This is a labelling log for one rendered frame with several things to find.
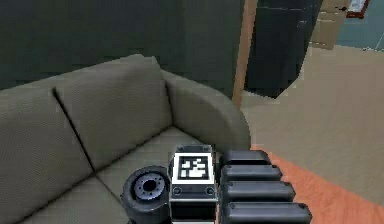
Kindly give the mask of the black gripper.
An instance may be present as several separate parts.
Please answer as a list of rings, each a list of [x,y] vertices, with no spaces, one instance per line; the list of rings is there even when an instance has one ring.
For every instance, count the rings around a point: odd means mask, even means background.
[[[120,196],[129,224],[171,224],[167,169],[146,166],[134,171]]]

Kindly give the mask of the grey-green fabric sofa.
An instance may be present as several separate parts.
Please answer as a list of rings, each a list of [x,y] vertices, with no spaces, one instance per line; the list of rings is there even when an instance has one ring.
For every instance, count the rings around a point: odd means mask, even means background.
[[[184,144],[251,146],[221,92],[140,54],[0,91],[0,224],[130,224],[136,169]]]

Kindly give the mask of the black tall cabinet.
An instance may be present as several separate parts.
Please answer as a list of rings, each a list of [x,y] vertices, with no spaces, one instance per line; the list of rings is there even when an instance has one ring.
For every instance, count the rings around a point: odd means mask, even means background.
[[[258,0],[245,89],[277,98],[299,76],[323,0]]]

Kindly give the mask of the tan cardboard box stack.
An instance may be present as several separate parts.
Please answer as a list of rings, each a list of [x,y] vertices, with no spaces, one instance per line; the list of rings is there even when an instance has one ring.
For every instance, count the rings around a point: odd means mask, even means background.
[[[310,41],[312,47],[327,50],[334,48],[350,2],[351,0],[322,0]]]

